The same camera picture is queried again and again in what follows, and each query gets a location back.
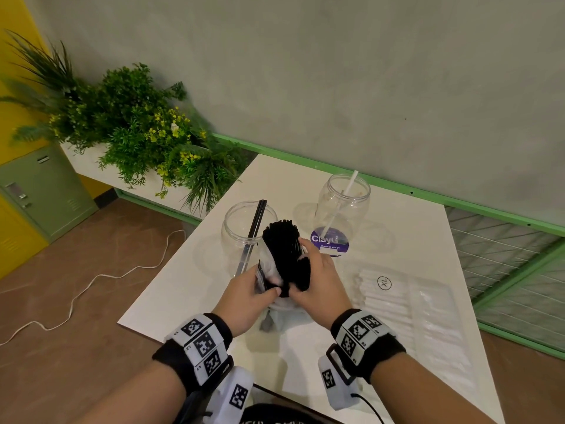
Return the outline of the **black wristband with markers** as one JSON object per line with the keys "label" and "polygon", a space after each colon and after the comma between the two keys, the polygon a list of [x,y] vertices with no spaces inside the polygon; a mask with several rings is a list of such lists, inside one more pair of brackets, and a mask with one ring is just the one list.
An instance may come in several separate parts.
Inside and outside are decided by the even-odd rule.
{"label": "black wristband with markers", "polygon": [[233,335],[214,313],[196,314],[170,333],[152,360],[170,368],[186,396],[211,392],[232,361],[227,350]]}
{"label": "black wristband with markers", "polygon": [[330,333],[347,373],[371,383],[375,367],[393,356],[406,353],[389,326],[361,309],[349,309],[333,322]]}

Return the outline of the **single black straw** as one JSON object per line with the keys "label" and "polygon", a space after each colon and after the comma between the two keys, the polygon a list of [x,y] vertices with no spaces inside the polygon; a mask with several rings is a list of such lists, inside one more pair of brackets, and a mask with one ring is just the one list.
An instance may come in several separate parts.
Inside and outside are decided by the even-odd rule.
{"label": "single black straw", "polygon": [[257,209],[255,211],[247,239],[245,240],[244,249],[240,257],[240,261],[237,266],[236,276],[241,275],[247,270],[249,265],[252,249],[255,245],[255,238],[257,237],[259,226],[262,221],[263,215],[265,213],[265,208],[267,206],[267,200],[261,199],[258,201]]}

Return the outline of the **bundle of black straws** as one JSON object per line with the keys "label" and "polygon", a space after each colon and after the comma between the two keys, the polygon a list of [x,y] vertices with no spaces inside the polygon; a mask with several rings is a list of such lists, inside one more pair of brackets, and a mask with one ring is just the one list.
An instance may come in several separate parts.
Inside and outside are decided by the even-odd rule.
{"label": "bundle of black straws", "polygon": [[300,233],[291,220],[271,223],[258,243],[259,275],[265,290],[278,286],[280,298],[289,297],[289,285],[300,291],[310,285],[310,261],[299,243]]}

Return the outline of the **person's black clothing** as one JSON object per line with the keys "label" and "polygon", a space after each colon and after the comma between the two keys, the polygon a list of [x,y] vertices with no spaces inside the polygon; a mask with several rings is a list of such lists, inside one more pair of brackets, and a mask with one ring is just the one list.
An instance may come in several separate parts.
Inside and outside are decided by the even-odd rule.
{"label": "person's black clothing", "polygon": [[301,410],[277,404],[254,404],[247,407],[240,424],[324,424]]}

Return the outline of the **tall green grass plant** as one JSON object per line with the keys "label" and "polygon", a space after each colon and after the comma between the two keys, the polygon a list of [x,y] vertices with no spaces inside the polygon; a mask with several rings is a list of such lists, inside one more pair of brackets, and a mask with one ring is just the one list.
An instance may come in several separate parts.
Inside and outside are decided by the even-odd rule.
{"label": "tall green grass plant", "polygon": [[36,117],[32,124],[15,127],[11,134],[15,142],[31,143],[40,140],[66,142],[80,126],[84,109],[81,90],[84,83],[74,76],[72,63],[62,44],[62,52],[51,46],[49,52],[33,44],[21,34],[5,29],[8,46],[18,58],[11,62],[24,76],[0,75],[6,93],[0,94],[0,104],[25,109]]}

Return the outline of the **black right wristband with markers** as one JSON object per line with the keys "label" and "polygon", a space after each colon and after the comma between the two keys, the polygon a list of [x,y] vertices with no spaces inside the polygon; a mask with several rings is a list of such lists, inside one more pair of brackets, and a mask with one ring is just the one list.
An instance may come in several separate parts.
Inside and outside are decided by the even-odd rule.
{"label": "black right wristband with markers", "polygon": [[347,373],[371,383],[375,367],[393,356],[406,353],[389,326],[361,309],[349,309],[333,322],[330,333]]}

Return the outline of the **clear plastic jar purple label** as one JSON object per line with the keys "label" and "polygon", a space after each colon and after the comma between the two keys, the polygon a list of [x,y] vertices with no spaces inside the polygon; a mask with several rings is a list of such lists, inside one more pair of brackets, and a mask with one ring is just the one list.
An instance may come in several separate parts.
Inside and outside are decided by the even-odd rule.
{"label": "clear plastic jar purple label", "polygon": [[352,174],[332,175],[322,187],[316,205],[310,241],[321,253],[331,257],[339,257],[348,252],[370,206],[371,186],[358,174],[349,192],[350,200],[343,204],[326,237],[321,237],[324,227],[341,202],[340,198],[344,197],[341,192]]}

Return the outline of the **green metal locker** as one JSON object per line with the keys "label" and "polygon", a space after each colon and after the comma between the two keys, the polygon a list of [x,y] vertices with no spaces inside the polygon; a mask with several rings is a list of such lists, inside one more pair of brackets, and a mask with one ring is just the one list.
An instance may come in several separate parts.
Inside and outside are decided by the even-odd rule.
{"label": "green metal locker", "polygon": [[0,191],[49,243],[98,211],[58,145],[0,165]]}

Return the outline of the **person's right forearm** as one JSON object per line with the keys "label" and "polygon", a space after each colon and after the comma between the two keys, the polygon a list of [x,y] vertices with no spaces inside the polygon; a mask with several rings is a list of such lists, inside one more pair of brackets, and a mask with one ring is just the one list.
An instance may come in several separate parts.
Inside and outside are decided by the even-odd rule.
{"label": "person's right forearm", "polygon": [[394,424],[496,424],[406,353],[377,364],[370,380]]}

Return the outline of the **person's left forearm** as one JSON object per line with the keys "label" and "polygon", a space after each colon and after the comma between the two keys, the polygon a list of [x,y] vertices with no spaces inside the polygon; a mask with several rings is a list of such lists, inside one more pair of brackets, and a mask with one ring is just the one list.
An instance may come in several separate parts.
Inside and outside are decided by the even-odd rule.
{"label": "person's left forearm", "polygon": [[186,398],[173,369],[153,361],[73,424],[172,424]]}

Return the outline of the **black left wristband with markers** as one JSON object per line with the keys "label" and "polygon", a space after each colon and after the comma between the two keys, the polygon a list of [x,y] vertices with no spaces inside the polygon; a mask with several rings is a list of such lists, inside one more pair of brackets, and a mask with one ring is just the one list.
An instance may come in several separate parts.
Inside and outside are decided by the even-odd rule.
{"label": "black left wristband with markers", "polygon": [[170,368],[186,396],[211,392],[232,361],[227,350],[233,335],[214,313],[196,314],[170,333],[152,360]]}

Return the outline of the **single white straw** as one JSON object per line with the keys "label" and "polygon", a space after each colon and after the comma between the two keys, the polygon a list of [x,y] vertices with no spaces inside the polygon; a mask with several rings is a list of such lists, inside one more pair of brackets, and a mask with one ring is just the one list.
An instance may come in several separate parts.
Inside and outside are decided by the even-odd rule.
{"label": "single white straw", "polygon": [[327,225],[324,227],[324,229],[323,229],[323,231],[322,231],[322,233],[321,233],[321,237],[322,237],[322,238],[325,238],[325,237],[326,237],[326,234],[327,234],[329,228],[330,228],[331,225],[333,224],[333,222],[334,222],[334,220],[335,220],[335,217],[337,216],[337,214],[338,214],[339,211],[341,210],[343,204],[350,200],[350,199],[349,199],[349,192],[350,192],[350,189],[351,189],[352,185],[354,184],[355,179],[357,178],[358,174],[359,174],[359,171],[358,171],[358,170],[355,170],[355,171],[353,172],[353,174],[351,175],[351,177],[350,177],[350,179],[349,179],[349,182],[348,182],[346,188],[341,192],[341,195],[343,195],[344,197],[341,197],[341,198],[340,198],[340,199],[341,199],[341,202],[337,205],[337,208],[336,208],[336,210],[333,212],[333,214],[332,214],[332,216],[331,216],[329,222],[328,222]]}

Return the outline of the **person's right hand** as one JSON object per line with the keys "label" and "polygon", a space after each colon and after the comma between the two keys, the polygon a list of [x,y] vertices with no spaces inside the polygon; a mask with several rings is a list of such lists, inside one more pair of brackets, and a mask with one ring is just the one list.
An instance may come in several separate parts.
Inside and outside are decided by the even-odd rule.
{"label": "person's right hand", "polygon": [[289,297],[319,325],[331,329],[335,320],[353,308],[330,255],[319,251],[319,264],[310,264],[310,285],[300,291],[289,285]]}

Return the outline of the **bushy plant with yellow flowers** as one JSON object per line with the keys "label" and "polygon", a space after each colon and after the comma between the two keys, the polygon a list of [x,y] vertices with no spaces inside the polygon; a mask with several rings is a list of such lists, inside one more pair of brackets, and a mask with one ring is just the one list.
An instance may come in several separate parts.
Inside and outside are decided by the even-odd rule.
{"label": "bushy plant with yellow flowers", "polygon": [[175,102],[187,99],[182,82],[154,85],[150,68],[134,64],[108,70],[97,84],[78,78],[63,90],[58,110],[49,116],[53,137],[78,153],[104,146],[100,169],[113,165],[128,188],[160,178],[155,194],[185,188],[183,205],[210,211],[249,163],[245,150],[213,135],[194,108],[183,113]]}

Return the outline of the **clear plastic straw bag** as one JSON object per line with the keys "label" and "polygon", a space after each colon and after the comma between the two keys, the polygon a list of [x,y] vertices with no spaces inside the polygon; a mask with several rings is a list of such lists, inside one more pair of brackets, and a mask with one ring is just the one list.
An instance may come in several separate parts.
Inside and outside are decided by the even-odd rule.
{"label": "clear plastic straw bag", "polygon": [[260,324],[263,332],[282,331],[286,323],[302,322],[306,310],[290,298],[290,285],[300,292],[310,286],[311,267],[306,251],[294,235],[280,235],[275,239],[264,233],[257,245],[259,262],[256,271],[255,291],[264,293],[279,288],[279,296],[267,307]]}

